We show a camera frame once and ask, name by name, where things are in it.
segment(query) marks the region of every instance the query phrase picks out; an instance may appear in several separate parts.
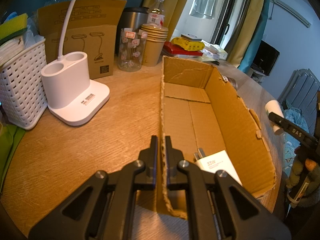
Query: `cardboard box with lamp drawings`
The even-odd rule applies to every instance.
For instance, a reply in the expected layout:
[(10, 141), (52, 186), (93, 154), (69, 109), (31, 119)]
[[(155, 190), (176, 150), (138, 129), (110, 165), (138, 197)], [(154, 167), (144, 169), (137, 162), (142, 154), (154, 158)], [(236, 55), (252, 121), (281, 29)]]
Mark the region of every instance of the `cardboard box with lamp drawings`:
[(186, 219), (184, 191), (167, 189), (165, 136), (189, 162), (202, 148), (206, 156), (225, 150), (243, 187), (258, 198), (276, 183), (275, 167), (256, 113), (213, 65), (163, 57), (161, 155), (157, 211)]
[[(68, 2), (38, 9), (40, 34), (46, 38), (47, 63), (58, 57), (58, 47)], [(125, 0), (77, 0), (68, 23), (63, 54), (88, 54), (90, 79), (110, 76), (116, 42), (116, 29)]]

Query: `blue blanket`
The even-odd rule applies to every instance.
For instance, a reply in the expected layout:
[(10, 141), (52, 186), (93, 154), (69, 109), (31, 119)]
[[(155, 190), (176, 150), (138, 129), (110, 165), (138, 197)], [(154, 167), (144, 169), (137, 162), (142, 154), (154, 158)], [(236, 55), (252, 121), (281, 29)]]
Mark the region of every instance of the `blue blanket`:
[[(290, 122), (301, 127), (306, 132), (309, 132), (306, 120), (303, 117), (302, 111), (298, 108), (291, 106), (287, 101), (287, 110), (284, 110), (284, 118)], [(284, 161), (283, 171), (289, 176), (294, 157), (296, 156), (294, 150), (300, 145), (300, 142), (293, 138), (288, 133), (284, 133)]]

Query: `gray bed headboard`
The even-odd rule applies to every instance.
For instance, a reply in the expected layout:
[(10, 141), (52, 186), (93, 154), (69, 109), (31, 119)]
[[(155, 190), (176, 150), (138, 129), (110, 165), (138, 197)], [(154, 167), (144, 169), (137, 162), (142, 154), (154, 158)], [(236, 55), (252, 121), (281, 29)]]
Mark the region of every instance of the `gray bed headboard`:
[(316, 125), (316, 93), (320, 89), (320, 82), (310, 69), (295, 70), (278, 98), (285, 107), (286, 100), (296, 108), (302, 110), (307, 121), (309, 133), (313, 134)]

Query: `gloved hand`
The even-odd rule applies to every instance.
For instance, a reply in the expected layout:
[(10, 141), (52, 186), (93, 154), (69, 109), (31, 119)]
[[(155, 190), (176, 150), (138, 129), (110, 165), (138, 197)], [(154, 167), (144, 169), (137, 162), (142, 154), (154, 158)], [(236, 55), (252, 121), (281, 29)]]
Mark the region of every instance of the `gloved hand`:
[[(300, 153), (306, 153), (307, 151), (310, 150), (304, 146), (299, 146), (295, 149), (294, 152), (298, 155)], [(298, 206), (310, 207), (317, 204), (320, 200), (320, 167), (316, 162), (310, 159), (306, 159), (305, 163), (303, 164), (298, 159), (298, 156), (296, 156), (293, 161), (289, 178), (287, 179), (287, 188), (292, 188), (298, 184), (300, 180), (300, 174), (303, 170), (303, 165), (305, 165), (308, 171), (310, 171), (308, 175), (310, 184), (305, 191), (303, 198), (300, 200)]]

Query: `plastic basket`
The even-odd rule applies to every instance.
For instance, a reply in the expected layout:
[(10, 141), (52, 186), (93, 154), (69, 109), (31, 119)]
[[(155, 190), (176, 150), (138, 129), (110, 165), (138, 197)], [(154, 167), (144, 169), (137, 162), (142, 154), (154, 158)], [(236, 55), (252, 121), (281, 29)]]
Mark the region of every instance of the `plastic basket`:
[(44, 41), (20, 52), (0, 68), (0, 102), (11, 123), (32, 129), (47, 108), (41, 69), (47, 64)]

